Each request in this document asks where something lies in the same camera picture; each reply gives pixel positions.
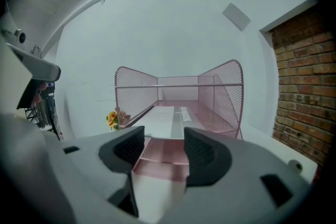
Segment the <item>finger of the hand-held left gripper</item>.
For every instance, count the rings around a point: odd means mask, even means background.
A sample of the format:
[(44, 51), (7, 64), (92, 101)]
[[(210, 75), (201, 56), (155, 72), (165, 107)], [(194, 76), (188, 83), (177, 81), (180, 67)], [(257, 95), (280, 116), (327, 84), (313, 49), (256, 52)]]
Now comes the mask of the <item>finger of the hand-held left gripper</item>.
[(29, 54), (22, 49), (7, 44), (13, 53), (18, 57), (21, 63), (32, 74), (33, 79), (41, 81), (57, 81), (61, 75), (61, 69), (58, 65), (48, 62)]

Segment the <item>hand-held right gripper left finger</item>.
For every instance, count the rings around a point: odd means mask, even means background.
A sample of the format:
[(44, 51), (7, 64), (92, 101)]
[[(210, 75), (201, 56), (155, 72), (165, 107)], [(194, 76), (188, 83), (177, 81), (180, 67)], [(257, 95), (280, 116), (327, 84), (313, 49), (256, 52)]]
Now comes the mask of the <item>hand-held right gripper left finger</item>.
[(144, 150), (144, 126), (64, 142), (65, 154), (104, 200), (138, 218), (132, 171)]

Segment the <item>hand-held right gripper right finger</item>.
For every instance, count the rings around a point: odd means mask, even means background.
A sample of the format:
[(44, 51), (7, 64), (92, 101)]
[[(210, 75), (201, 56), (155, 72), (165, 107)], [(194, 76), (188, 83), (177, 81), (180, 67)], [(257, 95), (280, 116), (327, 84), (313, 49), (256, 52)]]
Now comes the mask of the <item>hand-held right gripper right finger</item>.
[(160, 224), (282, 224), (310, 185), (265, 148), (201, 129), (184, 130), (189, 175)]

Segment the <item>pink wire mesh basket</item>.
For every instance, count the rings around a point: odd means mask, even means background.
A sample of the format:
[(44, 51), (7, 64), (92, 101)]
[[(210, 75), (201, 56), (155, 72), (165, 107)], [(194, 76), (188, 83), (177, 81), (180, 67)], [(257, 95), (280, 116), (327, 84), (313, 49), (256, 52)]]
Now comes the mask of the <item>pink wire mesh basket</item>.
[[(244, 102), (243, 71), (230, 60), (198, 76), (155, 77), (119, 67), (115, 73), (115, 101), (127, 116), (121, 128), (134, 126), (154, 106), (185, 106), (192, 110), (203, 129), (241, 138)], [(189, 174), (184, 139), (166, 140), (145, 136), (144, 150), (134, 173), (182, 182)]]

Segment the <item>white grey notebook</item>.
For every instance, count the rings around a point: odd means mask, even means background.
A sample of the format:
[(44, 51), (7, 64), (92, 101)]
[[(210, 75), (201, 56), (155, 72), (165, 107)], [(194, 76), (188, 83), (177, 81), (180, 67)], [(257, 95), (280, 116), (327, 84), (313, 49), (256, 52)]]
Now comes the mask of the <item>white grey notebook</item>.
[(154, 106), (134, 126), (144, 126), (146, 137), (166, 140), (184, 139), (186, 127), (204, 128), (192, 110), (185, 106)]

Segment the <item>white tape roll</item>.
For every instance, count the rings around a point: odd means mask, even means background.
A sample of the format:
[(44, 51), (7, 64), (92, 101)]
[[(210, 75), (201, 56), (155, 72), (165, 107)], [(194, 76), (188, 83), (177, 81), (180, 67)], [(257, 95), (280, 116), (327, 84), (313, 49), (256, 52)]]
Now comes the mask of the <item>white tape roll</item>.
[(303, 170), (302, 164), (296, 159), (291, 159), (287, 165), (297, 174), (301, 174)]

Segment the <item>orange yellow artificial flowers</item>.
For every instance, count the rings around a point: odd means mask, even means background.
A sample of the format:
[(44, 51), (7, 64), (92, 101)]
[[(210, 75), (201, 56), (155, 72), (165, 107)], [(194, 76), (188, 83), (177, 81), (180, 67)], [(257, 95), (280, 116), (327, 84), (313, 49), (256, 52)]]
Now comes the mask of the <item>orange yellow artificial flowers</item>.
[(127, 114), (116, 107), (115, 110), (109, 112), (106, 117), (106, 122), (112, 131), (117, 131), (120, 129), (118, 116), (121, 116), (121, 121), (123, 121)]

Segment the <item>grey wall panel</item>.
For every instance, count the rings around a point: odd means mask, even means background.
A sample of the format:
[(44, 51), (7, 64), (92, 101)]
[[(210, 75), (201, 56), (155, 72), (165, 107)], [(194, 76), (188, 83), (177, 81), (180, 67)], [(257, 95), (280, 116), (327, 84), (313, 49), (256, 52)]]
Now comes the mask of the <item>grey wall panel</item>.
[(250, 18), (233, 3), (229, 3), (222, 14), (241, 32), (243, 32), (251, 22)]

